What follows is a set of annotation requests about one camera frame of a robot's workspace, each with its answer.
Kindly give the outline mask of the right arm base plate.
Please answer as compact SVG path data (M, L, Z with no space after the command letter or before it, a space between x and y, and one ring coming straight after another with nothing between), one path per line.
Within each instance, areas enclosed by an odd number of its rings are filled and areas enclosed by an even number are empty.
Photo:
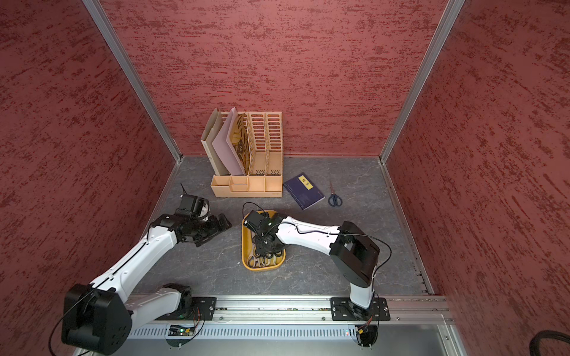
M390 321L390 311L385 298L373 297L367 309L357 306L350 298L331 298L330 308L333 321Z

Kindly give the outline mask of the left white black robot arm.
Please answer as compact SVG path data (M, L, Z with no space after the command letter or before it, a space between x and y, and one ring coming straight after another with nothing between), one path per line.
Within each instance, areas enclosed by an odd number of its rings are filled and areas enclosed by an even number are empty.
M169 283L136 301L129 297L156 262L178 243L201 246L231 227L224 214L161 215L149 225L145 237L108 271L68 291L60 320L62 342L85 352L112 355L132 330L164 315L196 323L206 320L207 314L193 302L188 286Z

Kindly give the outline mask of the blue handled scissors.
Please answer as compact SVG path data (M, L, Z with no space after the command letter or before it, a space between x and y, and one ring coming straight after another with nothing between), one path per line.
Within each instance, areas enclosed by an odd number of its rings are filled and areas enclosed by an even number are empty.
M334 189L332 183L333 182L330 181L330 196L328 198L328 204L329 204L329 206L334 207L334 208L341 207L343 205L343 200L335 192L335 189Z

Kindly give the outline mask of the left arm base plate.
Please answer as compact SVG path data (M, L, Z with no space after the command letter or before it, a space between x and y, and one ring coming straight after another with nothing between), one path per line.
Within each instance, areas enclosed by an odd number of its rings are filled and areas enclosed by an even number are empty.
M179 307L157 320L167 321L210 321L213 319L216 303L218 298L215 297L189 297L183 298Z

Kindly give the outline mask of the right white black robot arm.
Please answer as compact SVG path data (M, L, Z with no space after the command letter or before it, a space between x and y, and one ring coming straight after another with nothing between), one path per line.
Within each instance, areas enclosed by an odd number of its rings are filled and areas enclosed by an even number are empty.
M252 211L245 216L243 227L252 233L255 258L281 255L288 246L329 256L350 283L350 302L361 309L371 307L380 248L356 224L315 225L285 214Z

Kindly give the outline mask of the yellow storage tray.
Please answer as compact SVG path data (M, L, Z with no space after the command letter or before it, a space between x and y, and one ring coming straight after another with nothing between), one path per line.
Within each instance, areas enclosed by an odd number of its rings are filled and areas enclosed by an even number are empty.
M256 211L256 212L268 212L270 216L273 216L276 211ZM286 250L282 256L255 256L253 254L253 243L252 236L253 233L249 231L248 228L244 226L245 218L242 220L241 225L241 241L242 241L242 262L245 267L250 271L269 271L280 267L286 259Z

